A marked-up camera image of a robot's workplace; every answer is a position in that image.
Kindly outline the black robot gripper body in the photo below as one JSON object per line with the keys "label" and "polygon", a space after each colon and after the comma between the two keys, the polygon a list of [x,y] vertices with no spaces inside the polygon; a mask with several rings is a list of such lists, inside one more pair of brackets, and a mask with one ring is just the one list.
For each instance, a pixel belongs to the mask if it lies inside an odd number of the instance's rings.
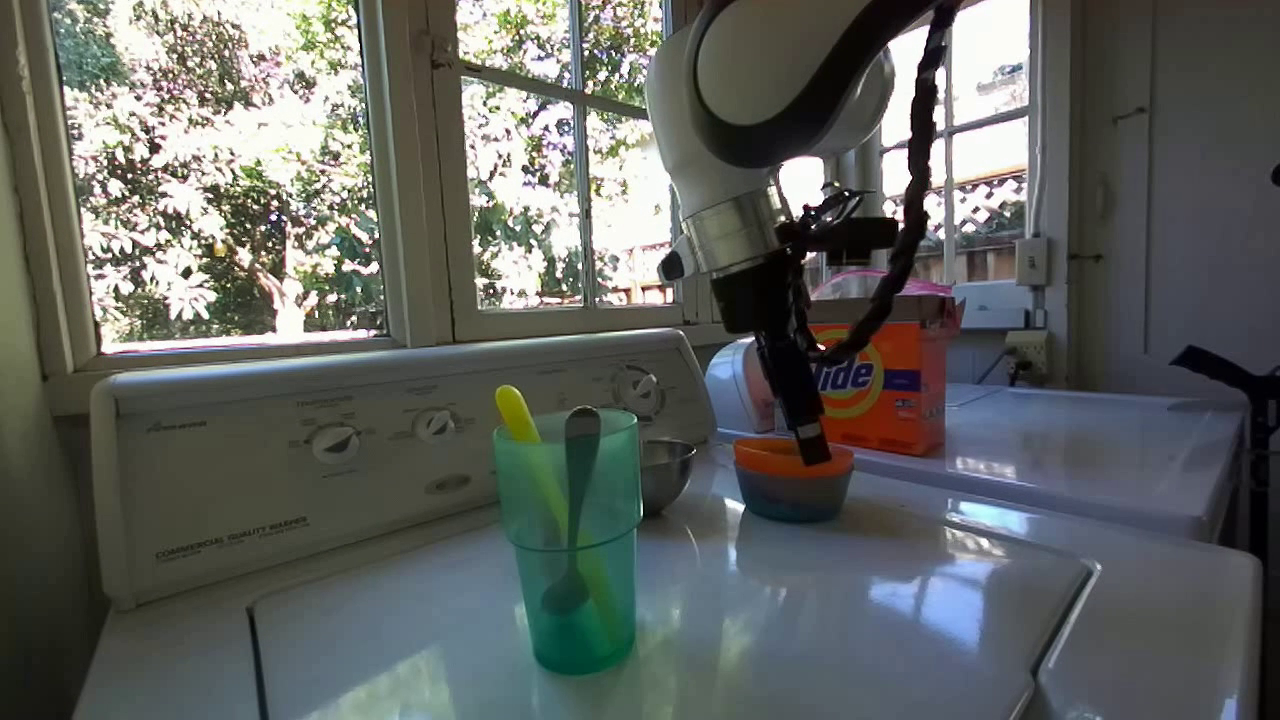
{"label": "black robot gripper body", "polygon": [[814,349],[806,274],[793,251],[767,251],[752,270],[737,270],[713,282],[721,323],[760,344]]}

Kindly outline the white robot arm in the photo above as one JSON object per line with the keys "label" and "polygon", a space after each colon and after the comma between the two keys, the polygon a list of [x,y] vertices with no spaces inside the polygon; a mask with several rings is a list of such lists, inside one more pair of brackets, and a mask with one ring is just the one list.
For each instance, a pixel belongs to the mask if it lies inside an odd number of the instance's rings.
{"label": "white robot arm", "polygon": [[[963,0],[706,0],[647,66],[646,110],[689,248],[660,259],[668,286],[706,278],[721,323],[750,334],[806,466],[830,462],[814,368],[855,357],[887,319],[928,230],[942,66]],[[864,222],[833,191],[784,217],[771,176],[793,155],[850,153],[892,100],[887,43],[928,25],[912,76],[905,222],[870,313],[833,349],[809,334],[806,257],[853,240]]]}

